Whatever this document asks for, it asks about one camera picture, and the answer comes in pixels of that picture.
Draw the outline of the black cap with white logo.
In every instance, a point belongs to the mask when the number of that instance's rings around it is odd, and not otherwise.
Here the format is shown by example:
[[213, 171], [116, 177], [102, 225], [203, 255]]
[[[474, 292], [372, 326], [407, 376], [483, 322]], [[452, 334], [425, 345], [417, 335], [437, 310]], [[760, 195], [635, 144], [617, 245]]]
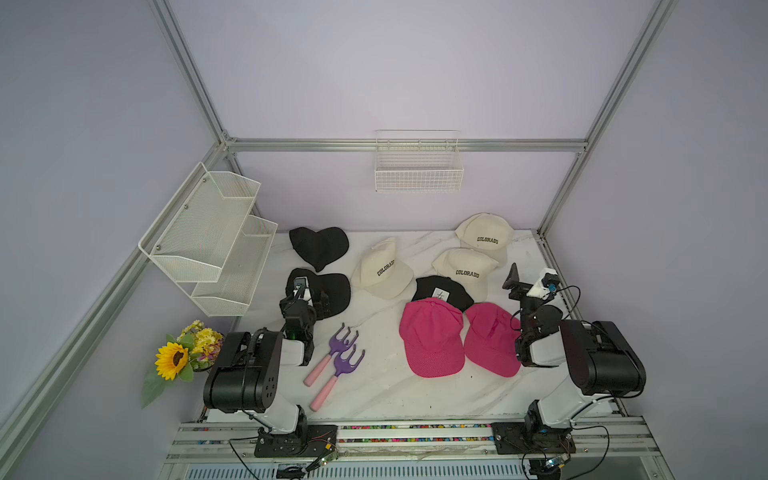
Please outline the black cap with white logo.
[[464, 312], [474, 304], [473, 298], [458, 282], [449, 277], [430, 275], [416, 279], [416, 291], [412, 301], [427, 298], [442, 300]]

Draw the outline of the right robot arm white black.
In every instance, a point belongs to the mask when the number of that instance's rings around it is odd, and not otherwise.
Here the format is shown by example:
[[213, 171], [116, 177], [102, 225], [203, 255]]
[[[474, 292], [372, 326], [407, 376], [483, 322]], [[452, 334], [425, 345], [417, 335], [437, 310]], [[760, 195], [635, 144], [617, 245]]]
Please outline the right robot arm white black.
[[568, 369], [567, 379], [529, 405], [525, 435], [566, 435], [572, 422], [598, 402], [643, 393], [645, 368], [615, 323], [568, 320], [552, 304], [563, 291], [555, 270], [543, 270], [531, 284], [520, 280], [513, 264], [502, 288], [519, 303], [514, 348], [521, 365], [552, 369], [564, 364]]

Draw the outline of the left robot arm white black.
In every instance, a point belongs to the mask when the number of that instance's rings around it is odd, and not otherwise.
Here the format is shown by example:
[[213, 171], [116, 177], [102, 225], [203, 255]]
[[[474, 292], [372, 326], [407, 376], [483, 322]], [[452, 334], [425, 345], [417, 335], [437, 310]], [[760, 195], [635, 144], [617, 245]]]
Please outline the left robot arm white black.
[[278, 381], [282, 366], [310, 363], [316, 312], [304, 287], [281, 300], [280, 309], [284, 320], [280, 331], [262, 328], [226, 335], [209, 370], [203, 402], [210, 410], [243, 412], [270, 434], [301, 435], [306, 414], [278, 393]]

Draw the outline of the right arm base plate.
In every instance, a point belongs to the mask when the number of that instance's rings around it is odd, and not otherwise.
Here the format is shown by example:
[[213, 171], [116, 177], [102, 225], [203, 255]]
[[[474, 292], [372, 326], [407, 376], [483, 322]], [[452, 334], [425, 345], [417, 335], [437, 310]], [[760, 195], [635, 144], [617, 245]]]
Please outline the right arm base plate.
[[576, 452], [570, 429], [528, 427], [524, 422], [494, 422], [491, 430], [499, 455]]

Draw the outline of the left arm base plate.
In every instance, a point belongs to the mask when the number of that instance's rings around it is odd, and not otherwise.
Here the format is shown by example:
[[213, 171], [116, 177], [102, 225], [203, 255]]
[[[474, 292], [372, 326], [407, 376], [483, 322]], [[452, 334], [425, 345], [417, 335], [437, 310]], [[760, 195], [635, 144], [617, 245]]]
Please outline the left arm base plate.
[[256, 458], [315, 458], [337, 442], [338, 426], [331, 424], [299, 425], [292, 433], [267, 432], [259, 429], [254, 448]]

